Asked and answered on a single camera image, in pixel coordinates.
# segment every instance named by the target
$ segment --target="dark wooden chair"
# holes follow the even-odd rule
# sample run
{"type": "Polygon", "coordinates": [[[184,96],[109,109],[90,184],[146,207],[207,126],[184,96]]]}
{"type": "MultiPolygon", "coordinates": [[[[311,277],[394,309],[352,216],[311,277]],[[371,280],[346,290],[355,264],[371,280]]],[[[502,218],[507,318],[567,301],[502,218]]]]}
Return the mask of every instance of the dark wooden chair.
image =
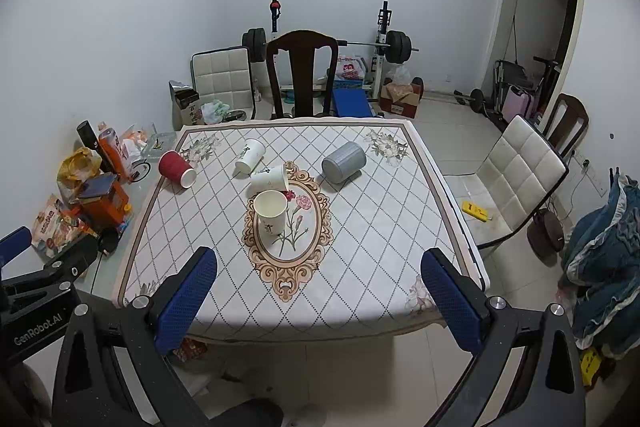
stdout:
{"type": "Polygon", "coordinates": [[[331,96],[334,90],[335,68],[338,64],[338,42],[327,35],[311,30],[296,30],[284,34],[267,44],[267,72],[273,94],[273,118],[285,118],[280,98],[280,84],[273,64],[273,55],[278,50],[289,52],[293,93],[296,101],[295,117],[329,116],[331,96]],[[331,63],[327,70],[326,90],[322,113],[314,115],[314,58],[316,50],[331,48],[331,63]]]}
{"type": "Polygon", "coordinates": [[[587,128],[589,124],[589,116],[587,115],[587,110],[582,105],[582,102],[571,96],[570,94],[566,94],[564,92],[558,95],[558,99],[556,100],[556,105],[554,105],[554,110],[551,112],[551,116],[549,117],[548,122],[546,123],[545,130],[543,135],[546,136],[549,143],[558,150],[558,145],[562,142],[562,140],[566,139],[567,136],[574,129],[575,124],[578,120],[582,120],[582,124],[578,131],[575,133],[574,137],[572,137],[571,141],[566,145],[564,150],[560,153],[562,157],[567,156],[571,150],[574,148],[575,143],[578,141],[578,138],[584,133],[584,130],[587,128]],[[554,118],[556,117],[556,112],[558,112],[558,107],[561,102],[566,104],[566,110],[562,118],[558,122],[558,125],[551,131],[551,126],[554,123],[554,118]]]}

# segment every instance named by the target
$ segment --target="chair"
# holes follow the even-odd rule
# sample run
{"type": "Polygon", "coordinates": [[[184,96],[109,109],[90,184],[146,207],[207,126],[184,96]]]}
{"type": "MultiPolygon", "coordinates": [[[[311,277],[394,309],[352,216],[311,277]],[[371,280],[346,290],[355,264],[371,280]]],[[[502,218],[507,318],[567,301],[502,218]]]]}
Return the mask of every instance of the chair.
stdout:
{"type": "Polygon", "coordinates": [[[475,174],[444,178],[458,204],[471,201],[491,217],[483,223],[464,214],[482,249],[499,245],[521,229],[568,172],[542,134],[517,115],[475,174]]]}
{"type": "Polygon", "coordinates": [[[338,63],[338,42],[327,35],[311,30],[296,30],[284,34],[267,44],[267,72],[273,94],[273,118],[284,118],[280,84],[273,63],[273,55],[278,50],[289,52],[293,93],[296,100],[295,117],[329,116],[331,96],[334,89],[335,68],[338,63]],[[322,113],[314,115],[314,57],[316,50],[328,46],[331,48],[331,63],[327,70],[326,89],[322,113]]]}
{"type": "Polygon", "coordinates": [[[247,48],[237,46],[191,57],[193,89],[200,103],[220,100],[230,110],[245,111],[249,120],[255,118],[254,84],[247,48]]]}
{"type": "Polygon", "coordinates": [[[589,124],[589,115],[587,115],[587,110],[584,108],[580,100],[570,94],[566,94],[564,92],[560,93],[556,100],[556,105],[554,105],[554,110],[551,112],[551,116],[549,117],[545,130],[542,134],[548,136],[549,143],[557,149],[558,146],[570,135],[578,120],[582,120],[582,124],[574,137],[572,137],[567,146],[560,153],[563,158],[566,158],[566,156],[571,152],[575,143],[578,141],[578,138],[582,133],[584,133],[585,129],[587,129],[587,125],[589,124]],[[551,136],[549,136],[551,126],[554,123],[554,118],[556,117],[556,112],[558,112],[558,107],[561,102],[566,104],[566,110],[558,122],[558,125],[553,129],[551,136]]]}

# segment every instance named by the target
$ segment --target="diamond pattern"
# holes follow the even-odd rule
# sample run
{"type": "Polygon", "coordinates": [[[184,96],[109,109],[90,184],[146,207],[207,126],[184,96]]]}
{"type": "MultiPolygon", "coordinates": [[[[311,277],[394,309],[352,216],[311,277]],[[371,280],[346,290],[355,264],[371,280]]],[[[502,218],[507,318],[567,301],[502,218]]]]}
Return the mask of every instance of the diamond pattern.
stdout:
{"type": "Polygon", "coordinates": [[[139,293],[143,283],[159,285],[204,246],[216,249],[219,274],[191,332],[213,340],[373,335],[426,320],[405,309],[410,288],[419,278],[422,252],[438,246],[455,266],[457,258],[413,153],[399,166],[391,165],[370,149],[367,139],[371,130],[401,140],[408,135],[397,124],[381,128],[372,121],[370,125],[292,121],[290,126],[188,135],[187,143],[215,133],[220,144],[212,157],[195,167],[193,187],[183,190],[162,181],[158,197],[150,203],[133,269],[122,282],[126,298],[139,293]],[[316,176],[330,201],[334,241],[325,249],[319,271],[287,303],[260,279],[241,241],[246,202],[253,194],[250,177],[235,172],[235,159],[249,137],[265,144],[263,165],[295,161],[316,176]],[[322,175],[322,159],[347,141],[366,149],[367,164],[344,183],[333,185],[322,175]]]}

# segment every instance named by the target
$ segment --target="white leather chair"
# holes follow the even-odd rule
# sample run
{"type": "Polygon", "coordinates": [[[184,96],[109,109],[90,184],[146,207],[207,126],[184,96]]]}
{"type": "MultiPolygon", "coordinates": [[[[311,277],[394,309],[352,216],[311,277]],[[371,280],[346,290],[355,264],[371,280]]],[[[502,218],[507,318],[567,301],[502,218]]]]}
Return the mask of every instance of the white leather chair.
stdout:
{"type": "Polygon", "coordinates": [[[479,249],[499,245],[533,216],[569,172],[546,139],[516,116],[475,174],[444,176],[459,205],[481,206],[490,220],[463,214],[479,249]]]}
{"type": "Polygon", "coordinates": [[[201,105],[220,100],[228,104],[230,110],[245,111],[248,120],[255,118],[254,84],[247,48],[238,46],[193,55],[191,78],[201,105]]]}

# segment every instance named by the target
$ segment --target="suitcase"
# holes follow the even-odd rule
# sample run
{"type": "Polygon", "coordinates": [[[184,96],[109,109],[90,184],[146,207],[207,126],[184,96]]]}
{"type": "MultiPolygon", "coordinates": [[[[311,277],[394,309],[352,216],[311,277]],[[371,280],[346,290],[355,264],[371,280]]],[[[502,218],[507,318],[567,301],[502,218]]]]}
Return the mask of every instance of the suitcase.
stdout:
{"type": "Polygon", "coordinates": [[[502,117],[507,123],[510,123],[517,114],[526,120],[533,111],[532,102],[532,96],[528,92],[511,86],[502,104],[502,117]]]}

